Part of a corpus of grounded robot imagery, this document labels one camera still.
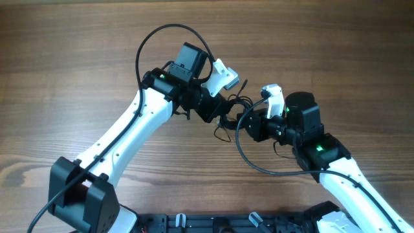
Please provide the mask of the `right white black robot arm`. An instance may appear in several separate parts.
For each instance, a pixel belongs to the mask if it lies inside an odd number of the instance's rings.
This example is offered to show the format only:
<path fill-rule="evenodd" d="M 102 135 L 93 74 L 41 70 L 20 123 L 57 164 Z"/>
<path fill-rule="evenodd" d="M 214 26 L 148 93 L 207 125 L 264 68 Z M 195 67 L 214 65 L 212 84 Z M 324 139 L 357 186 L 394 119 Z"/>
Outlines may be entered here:
<path fill-rule="evenodd" d="M 257 105 L 266 102 L 267 109 Z M 274 139 L 292 146 L 298 175 L 310 174 L 342 204 L 362 232 L 412 232 L 363 175 L 350 151 L 325 132 L 320 107 L 314 96 L 296 92 L 283 98 L 266 93 L 238 117 L 237 129 L 245 128 L 257 142 Z"/>

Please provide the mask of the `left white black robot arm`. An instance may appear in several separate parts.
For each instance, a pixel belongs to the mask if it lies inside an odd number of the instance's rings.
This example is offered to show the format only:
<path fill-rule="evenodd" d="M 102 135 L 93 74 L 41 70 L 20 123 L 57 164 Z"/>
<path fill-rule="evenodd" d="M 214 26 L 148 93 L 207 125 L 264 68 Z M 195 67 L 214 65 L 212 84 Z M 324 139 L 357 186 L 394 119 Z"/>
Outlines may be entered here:
<path fill-rule="evenodd" d="M 73 161 L 60 157 L 52 165 L 47 211 L 78 232 L 138 232 L 138 214 L 121 205 L 115 192 L 132 158 L 178 107 L 205 122 L 230 110 L 219 92 L 237 85 L 238 74 L 217 59 L 210 77 L 200 81 L 208 57 L 185 43 L 167 67 L 145 73 L 131 105 L 95 145 Z"/>

